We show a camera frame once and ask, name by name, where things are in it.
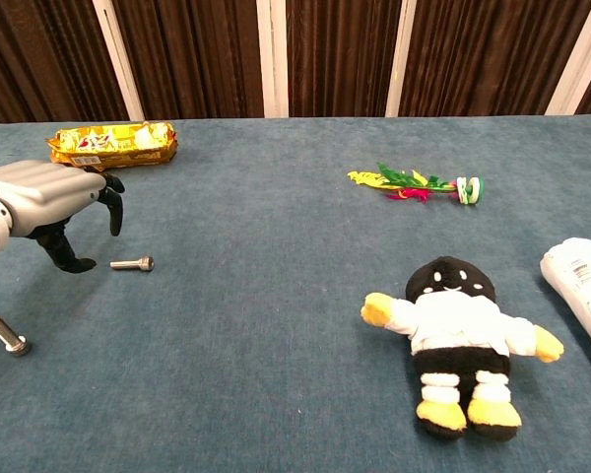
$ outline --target silver robot arm segment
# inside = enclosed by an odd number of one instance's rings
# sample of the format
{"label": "silver robot arm segment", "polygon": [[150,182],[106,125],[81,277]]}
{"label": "silver robot arm segment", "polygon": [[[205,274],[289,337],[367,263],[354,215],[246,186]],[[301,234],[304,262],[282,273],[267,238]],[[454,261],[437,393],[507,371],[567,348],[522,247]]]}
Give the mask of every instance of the silver robot arm segment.
{"label": "silver robot arm segment", "polygon": [[124,186],[117,177],[93,169],[69,168],[41,161],[0,167],[0,251],[10,237],[35,239],[61,270],[82,273],[96,263],[76,258],[64,235],[70,218],[94,202],[107,206],[110,231],[122,226]]}

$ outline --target snack package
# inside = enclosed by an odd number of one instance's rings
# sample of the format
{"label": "snack package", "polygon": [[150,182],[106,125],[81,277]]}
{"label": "snack package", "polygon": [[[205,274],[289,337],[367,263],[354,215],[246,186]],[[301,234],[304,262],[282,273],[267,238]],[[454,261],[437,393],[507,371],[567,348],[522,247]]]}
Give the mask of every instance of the snack package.
{"label": "snack package", "polygon": [[96,170],[168,163],[177,151],[177,133],[166,122],[63,129],[46,142],[53,163]]}

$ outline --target metal bolt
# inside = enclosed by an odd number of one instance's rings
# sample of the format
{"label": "metal bolt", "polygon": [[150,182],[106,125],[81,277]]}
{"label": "metal bolt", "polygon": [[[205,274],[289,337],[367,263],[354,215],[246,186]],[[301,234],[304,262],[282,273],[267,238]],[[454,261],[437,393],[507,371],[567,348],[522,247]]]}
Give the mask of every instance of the metal bolt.
{"label": "metal bolt", "polygon": [[5,345],[7,352],[11,353],[14,357],[21,357],[29,352],[31,344],[27,342],[27,339],[22,335],[18,336],[11,330],[11,327],[7,325],[7,322],[0,318],[0,340]]}
{"label": "metal bolt", "polygon": [[151,271],[154,269],[154,258],[145,255],[135,261],[112,261],[109,263],[111,269],[139,269],[141,271]]}

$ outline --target gold wrapper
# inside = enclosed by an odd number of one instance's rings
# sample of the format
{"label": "gold wrapper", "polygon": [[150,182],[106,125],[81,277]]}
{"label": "gold wrapper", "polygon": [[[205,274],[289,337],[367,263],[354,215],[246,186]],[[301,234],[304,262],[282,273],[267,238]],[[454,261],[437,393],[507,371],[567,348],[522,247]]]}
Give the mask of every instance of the gold wrapper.
{"label": "gold wrapper", "polygon": [[59,130],[46,142],[53,163],[97,170],[168,163],[177,151],[177,133],[165,122]]}

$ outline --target stuffed toy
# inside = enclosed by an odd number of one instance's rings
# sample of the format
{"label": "stuffed toy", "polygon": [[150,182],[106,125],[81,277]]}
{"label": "stuffed toy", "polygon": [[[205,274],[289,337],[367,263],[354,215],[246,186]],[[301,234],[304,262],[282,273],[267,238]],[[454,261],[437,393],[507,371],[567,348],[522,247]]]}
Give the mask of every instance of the stuffed toy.
{"label": "stuffed toy", "polygon": [[361,317],[409,336],[423,385],[419,422],[444,439],[462,437],[467,423],[489,438],[512,439],[521,418],[507,387],[510,354],[554,362],[561,342],[502,313],[491,280],[467,261],[439,257],[412,275],[405,292],[404,300],[368,294]]}

